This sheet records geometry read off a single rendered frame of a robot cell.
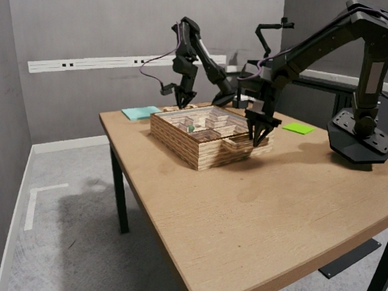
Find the wooden maze board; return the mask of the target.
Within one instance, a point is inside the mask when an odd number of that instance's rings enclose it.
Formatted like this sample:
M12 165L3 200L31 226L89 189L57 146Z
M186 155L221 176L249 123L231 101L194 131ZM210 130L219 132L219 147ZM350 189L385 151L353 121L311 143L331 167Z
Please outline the wooden maze board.
M246 119L215 105L166 107L150 113L151 135L200 171L272 151L275 128L254 147Z

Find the green square patch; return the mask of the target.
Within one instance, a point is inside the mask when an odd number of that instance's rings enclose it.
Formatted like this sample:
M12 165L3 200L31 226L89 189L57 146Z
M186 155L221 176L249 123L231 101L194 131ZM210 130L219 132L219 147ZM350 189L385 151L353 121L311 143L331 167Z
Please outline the green square patch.
M315 128L311 128L311 127L304 126L304 125L297 124L297 123L292 123L292 124L289 124L287 126L282 127L282 129L290 130L292 132L296 132L296 133L300 133L302 135L305 135L305 134L313 131Z

